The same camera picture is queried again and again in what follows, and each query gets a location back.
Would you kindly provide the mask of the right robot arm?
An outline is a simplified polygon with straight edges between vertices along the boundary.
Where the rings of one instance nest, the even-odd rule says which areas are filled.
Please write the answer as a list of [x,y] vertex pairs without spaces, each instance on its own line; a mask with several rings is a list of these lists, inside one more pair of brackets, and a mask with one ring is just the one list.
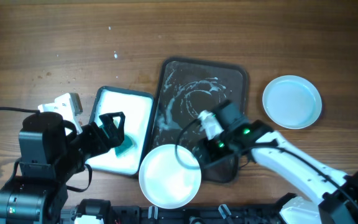
[[264,122],[250,123],[229,100],[202,111],[197,122],[206,133],[195,153],[201,168],[247,156],[303,193],[279,206],[285,223],[358,223],[358,171],[349,175],[317,161]]

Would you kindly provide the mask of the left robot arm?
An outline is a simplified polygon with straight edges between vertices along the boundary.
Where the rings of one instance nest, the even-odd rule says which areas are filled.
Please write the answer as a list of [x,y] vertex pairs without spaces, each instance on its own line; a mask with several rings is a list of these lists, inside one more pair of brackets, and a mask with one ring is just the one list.
[[55,112],[32,114],[19,133],[21,157],[0,190],[0,223],[58,223],[70,178],[92,168],[86,161],[124,141],[125,115],[106,113],[101,126],[92,122],[78,133],[73,123]]

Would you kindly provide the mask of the green yellow sponge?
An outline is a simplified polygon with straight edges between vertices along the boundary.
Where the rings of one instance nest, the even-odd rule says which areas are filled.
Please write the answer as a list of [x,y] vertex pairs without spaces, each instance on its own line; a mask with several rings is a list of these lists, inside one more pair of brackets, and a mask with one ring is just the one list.
[[124,140],[120,146],[112,147],[106,155],[113,158],[123,158],[128,155],[131,151],[136,148],[136,142],[133,140],[132,136],[129,134],[124,135]]

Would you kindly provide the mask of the white plate blue smear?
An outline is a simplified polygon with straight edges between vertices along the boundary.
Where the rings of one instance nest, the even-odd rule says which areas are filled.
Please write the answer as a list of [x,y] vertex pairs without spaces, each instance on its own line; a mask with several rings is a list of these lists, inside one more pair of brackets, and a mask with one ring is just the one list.
[[180,165],[198,166],[192,153],[182,146],[165,144],[151,150],[139,169],[139,185],[149,202],[165,209],[180,208],[193,200],[201,185],[201,170]]

